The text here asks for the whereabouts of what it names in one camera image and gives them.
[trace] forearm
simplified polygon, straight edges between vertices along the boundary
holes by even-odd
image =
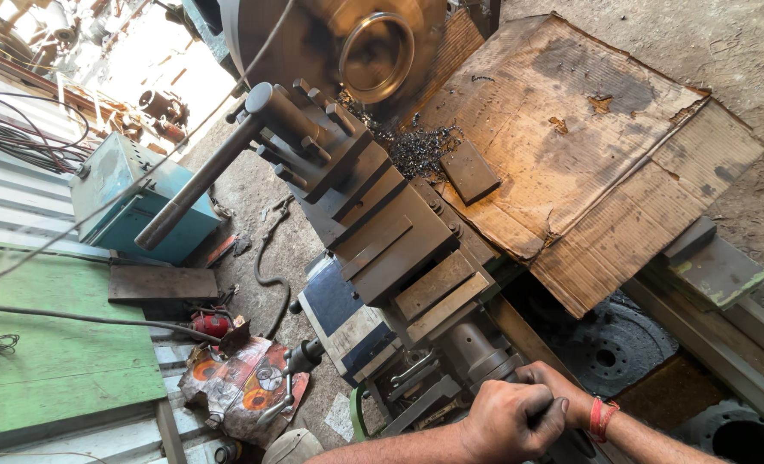
[[[462,445],[459,424],[436,427],[424,432],[369,440],[335,448],[306,464],[469,464],[471,456]]]
[[[645,426],[622,412],[615,413],[605,438],[641,464],[724,464],[714,456],[691,448]]]

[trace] red fire extinguisher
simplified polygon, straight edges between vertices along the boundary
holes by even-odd
[[[226,317],[220,314],[205,314],[202,311],[196,311],[190,317],[193,321],[187,325],[189,329],[207,333],[220,339],[227,334],[229,322]]]

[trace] red thread bracelet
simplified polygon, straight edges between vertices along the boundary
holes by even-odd
[[[611,420],[611,416],[619,410],[619,405],[614,401],[609,401],[609,409],[605,412],[605,416],[602,415],[602,400],[599,396],[594,398],[594,404],[591,406],[591,425],[590,432],[594,436],[594,441],[597,443],[605,443],[608,441],[605,438],[605,429],[608,428],[608,422]]]

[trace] hand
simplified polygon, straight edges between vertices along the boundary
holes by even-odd
[[[482,384],[468,417],[459,422],[460,442],[473,462],[521,462],[539,458],[565,429],[568,399],[545,385],[502,381]],[[543,414],[534,420],[528,418]]]
[[[594,404],[594,398],[579,386],[570,383],[553,367],[537,361],[517,368],[516,375],[520,377],[521,383],[545,385],[551,389],[554,396],[565,396],[571,401],[565,419],[567,427],[587,430],[591,426],[591,406]]]

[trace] green wooden board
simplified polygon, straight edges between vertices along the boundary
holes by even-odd
[[[25,253],[0,251],[0,269]],[[0,280],[0,305],[143,320],[139,308],[107,302],[106,264],[40,255]],[[0,313],[0,432],[167,395],[146,327]]]

